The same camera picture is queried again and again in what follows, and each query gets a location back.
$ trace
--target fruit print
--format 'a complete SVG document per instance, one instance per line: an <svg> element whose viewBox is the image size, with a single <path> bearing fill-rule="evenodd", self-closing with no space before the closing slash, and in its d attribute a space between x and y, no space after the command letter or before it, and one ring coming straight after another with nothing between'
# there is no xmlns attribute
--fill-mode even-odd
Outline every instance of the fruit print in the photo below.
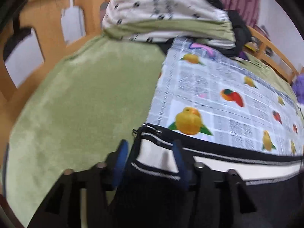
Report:
<svg viewBox="0 0 304 228"><path fill-rule="evenodd" d="M295 149L294 143L291 141L291 154L295 155L296 152L297 150Z"/></svg>
<svg viewBox="0 0 304 228"><path fill-rule="evenodd" d="M281 120L280 114L277 113L276 111L273 111L272 114L273 114L274 119L282 124L282 120Z"/></svg>
<svg viewBox="0 0 304 228"><path fill-rule="evenodd" d="M220 92L221 97L227 101L235 101L240 107L244 107L244 102L242 97L230 89L223 89Z"/></svg>
<svg viewBox="0 0 304 228"><path fill-rule="evenodd" d="M276 149L274 144L271 142L270 135L267 130L264 130L263 136L263 148L262 150L266 149L267 151L271 151L272 149Z"/></svg>
<svg viewBox="0 0 304 228"><path fill-rule="evenodd" d="M215 53L213 51L213 49L209 46L206 46L206 45L201 45L199 43L192 43L190 46L189 46L189 49L204 49L207 51L207 55L210 57L210 58L214 58L215 56Z"/></svg>
<svg viewBox="0 0 304 228"><path fill-rule="evenodd" d="M185 54L183 56L183 58L181 58L180 60L186 60L188 61L189 63L192 63L192 64L201 64L201 65L204 65L203 63L200 62L199 60L199 57L195 54Z"/></svg>
<svg viewBox="0 0 304 228"><path fill-rule="evenodd" d="M179 130L186 135L195 135L204 133L213 135L203 124L200 112L193 107L186 107L182 112L178 113L169 127L171 130Z"/></svg>
<svg viewBox="0 0 304 228"><path fill-rule="evenodd" d="M245 77L244 77L244 84L246 84L246 85L248 85L248 86L250 86L250 87L255 87L256 89L258 89L258 88L256 87L256 85L254 84L253 79L251 79L251 78L248 77L248 76L245 76Z"/></svg>
<svg viewBox="0 0 304 228"><path fill-rule="evenodd" d="M298 134L297 126L295 124L292 125L292 130Z"/></svg>
<svg viewBox="0 0 304 228"><path fill-rule="evenodd" d="M285 106L284 101L283 101L283 99L280 96L278 96L278 102L279 102L280 105L284 105Z"/></svg>

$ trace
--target wooden crib rail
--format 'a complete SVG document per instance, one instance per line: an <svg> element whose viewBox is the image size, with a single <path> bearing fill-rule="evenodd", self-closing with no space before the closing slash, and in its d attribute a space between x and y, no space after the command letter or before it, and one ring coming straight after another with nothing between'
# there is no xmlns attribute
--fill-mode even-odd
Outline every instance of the wooden crib rail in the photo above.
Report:
<svg viewBox="0 0 304 228"><path fill-rule="evenodd" d="M17 117L49 71L60 59L77 51L89 39L101 33L100 5L105 1L110 0L74 0L74 5L82 8L84 12L86 36L67 45L61 29L61 10L70 6L69 0L28 0L19 14L20 26L32 27L35 30L44 63L18 88L10 78L3 61L3 47L13 35L12 22L0 33L0 162Z"/></svg>
<svg viewBox="0 0 304 228"><path fill-rule="evenodd" d="M288 60L286 56L266 37L264 37L261 33L256 31L255 29L248 27L252 36L256 37L258 40L261 41L261 44L259 48L253 52L253 55L259 59L265 62L267 65L269 65L278 75L283 77L288 83L291 83L294 76L298 75L299 72L296 70L296 68L292 65L292 63ZM280 66L278 63L276 63L273 59L271 59L268 55L265 54L266 47L269 47L273 50L282 60L282 63L287 65L291 73L287 73L286 70L283 69L282 66Z"/></svg>

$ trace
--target newspaper print tablecloth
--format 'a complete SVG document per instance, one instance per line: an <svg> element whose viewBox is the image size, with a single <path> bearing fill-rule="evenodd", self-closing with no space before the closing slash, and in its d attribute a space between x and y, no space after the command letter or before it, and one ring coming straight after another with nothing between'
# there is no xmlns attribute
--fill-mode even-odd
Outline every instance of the newspaper print tablecloth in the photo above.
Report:
<svg viewBox="0 0 304 228"><path fill-rule="evenodd" d="M168 51L146 122L227 146L303 154L303 125L287 95L184 37Z"/></svg>

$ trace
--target green fabric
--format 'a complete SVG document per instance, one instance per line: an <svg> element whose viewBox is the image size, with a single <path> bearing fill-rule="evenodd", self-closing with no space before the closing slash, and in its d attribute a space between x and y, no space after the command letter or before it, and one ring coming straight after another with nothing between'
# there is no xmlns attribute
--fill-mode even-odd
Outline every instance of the green fabric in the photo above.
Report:
<svg viewBox="0 0 304 228"><path fill-rule="evenodd" d="M267 81L267 83L272 85L278 91L286 93L294 102L297 102L297 97L291 86L280 78L270 66L264 64L251 54L246 53L246 55L250 61L238 58L238 62L242 67Z"/></svg>
<svg viewBox="0 0 304 228"><path fill-rule="evenodd" d="M116 39L130 36L134 33L153 31L191 31L209 35L214 39L227 39L235 42L230 21L201 21L201 20L148 20L124 25L115 25L104 29L104 33Z"/></svg>
<svg viewBox="0 0 304 228"><path fill-rule="evenodd" d="M60 61L10 137L7 200L26 227L66 168L103 161L145 122L165 56L158 46L99 36Z"/></svg>

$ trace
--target black and white bag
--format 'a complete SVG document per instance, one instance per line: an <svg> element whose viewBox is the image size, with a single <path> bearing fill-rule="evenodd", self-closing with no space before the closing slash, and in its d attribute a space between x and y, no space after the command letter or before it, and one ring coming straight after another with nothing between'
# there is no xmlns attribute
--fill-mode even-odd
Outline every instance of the black and white bag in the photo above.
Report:
<svg viewBox="0 0 304 228"><path fill-rule="evenodd" d="M223 146L151 124L135 133L110 205L119 227L304 226L301 157Z"/></svg>

